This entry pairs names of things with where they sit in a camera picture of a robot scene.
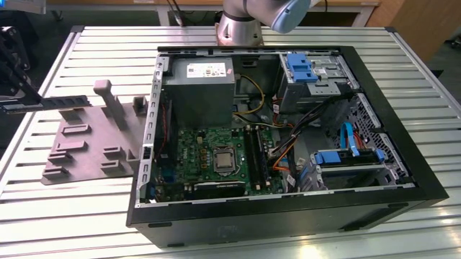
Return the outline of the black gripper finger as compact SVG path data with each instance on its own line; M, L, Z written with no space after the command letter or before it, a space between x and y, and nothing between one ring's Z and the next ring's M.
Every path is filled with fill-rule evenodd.
M2 107L9 105L35 106L42 96L31 85L31 79L22 69L21 59L2 44Z

